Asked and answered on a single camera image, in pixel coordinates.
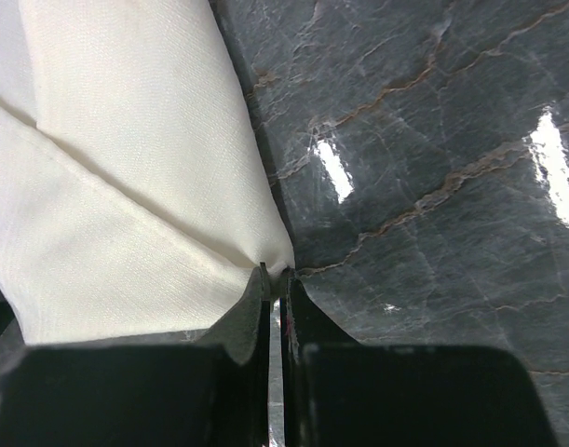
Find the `white cloth napkin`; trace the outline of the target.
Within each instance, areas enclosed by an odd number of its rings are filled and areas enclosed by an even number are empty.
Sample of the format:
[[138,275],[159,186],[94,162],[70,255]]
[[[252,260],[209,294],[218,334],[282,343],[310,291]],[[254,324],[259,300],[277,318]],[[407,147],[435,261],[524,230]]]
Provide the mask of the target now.
[[293,266],[206,1],[0,1],[0,291],[25,343],[204,329]]

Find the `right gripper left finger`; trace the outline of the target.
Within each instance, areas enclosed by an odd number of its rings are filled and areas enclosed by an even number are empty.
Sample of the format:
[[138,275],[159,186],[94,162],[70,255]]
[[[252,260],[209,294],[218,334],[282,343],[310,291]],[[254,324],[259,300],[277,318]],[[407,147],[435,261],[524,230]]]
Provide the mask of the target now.
[[221,352],[210,418],[210,446],[269,443],[270,279],[254,268],[238,302],[198,340]]

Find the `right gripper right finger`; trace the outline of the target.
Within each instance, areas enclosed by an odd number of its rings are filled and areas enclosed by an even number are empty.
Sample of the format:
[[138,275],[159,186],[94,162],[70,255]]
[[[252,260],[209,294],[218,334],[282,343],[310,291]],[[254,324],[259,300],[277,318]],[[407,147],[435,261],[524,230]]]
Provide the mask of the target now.
[[280,295],[280,335],[283,372],[284,434],[288,446],[301,444],[300,413],[302,353],[310,344],[350,344],[358,341],[327,316],[308,296],[296,273],[287,269]]

